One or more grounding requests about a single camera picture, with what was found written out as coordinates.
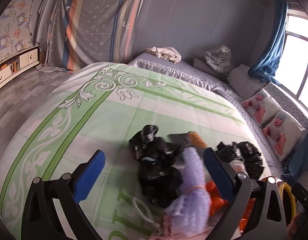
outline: white drawer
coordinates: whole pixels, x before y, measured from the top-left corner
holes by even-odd
[[[0,71],[0,84],[12,75],[11,67],[8,65]]]
[[[37,49],[31,50],[29,54],[29,64],[37,61]]]
[[[29,61],[29,53],[24,53],[20,55],[20,68],[26,67],[30,63]]]

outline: photo pillow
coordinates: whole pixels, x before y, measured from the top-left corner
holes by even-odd
[[[263,133],[281,161],[292,150],[304,130],[294,117],[281,109],[263,129]]]
[[[258,124],[263,124],[274,117],[281,106],[264,89],[257,92],[250,99],[242,102],[244,108]]]

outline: orange stripe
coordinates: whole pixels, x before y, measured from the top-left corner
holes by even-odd
[[[124,51],[124,61],[127,60],[127,55],[129,55],[129,51],[130,51],[130,43],[132,41],[132,33],[134,30],[134,24],[136,21],[136,15],[138,12],[138,6],[139,6],[139,1],[140,0],[135,0],[132,10],[131,10],[131,14],[130,17],[128,19],[128,24],[129,24],[129,29],[127,30],[127,43],[125,45],[125,51]]]
[[[75,10],[76,10],[77,1],[78,0],[72,1],[70,12],[69,12],[69,24],[68,24],[67,29],[66,29],[66,36],[67,36],[68,40],[70,40],[72,38],[73,18],[74,18],[74,14],[75,14]],[[73,70],[74,69],[74,63],[75,63],[75,59],[74,59],[75,50],[72,48],[70,42],[69,42],[69,53],[70,54],[69,54],[69,61],[67,63],[67,68],[69,70]]]

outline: beige cloth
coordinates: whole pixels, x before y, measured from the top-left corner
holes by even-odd
[[[180,63],[180,61],[182,60],[181,54],[179,54],[178,51],[173,47],[164,47],[164,48],[153,47],[151,49],[147,48],[146,52],[156,57],[169,60],[173,63]]]

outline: baby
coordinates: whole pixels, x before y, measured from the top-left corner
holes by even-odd
[[[279,155],[282,155],[284,144],[286,142],[285,128],[283,125],[285,118],[286,116],[284,114],[279,114],[263,129],[264,135],[269,135],[276,142],[274,149]]]
[[[259,91],[252,99],[243,102],[244,108],[251,106],[256,111],[254,116],[259,123],[261,123],[263,115],[265,114],[265,97],[266,94],[263,91]]]

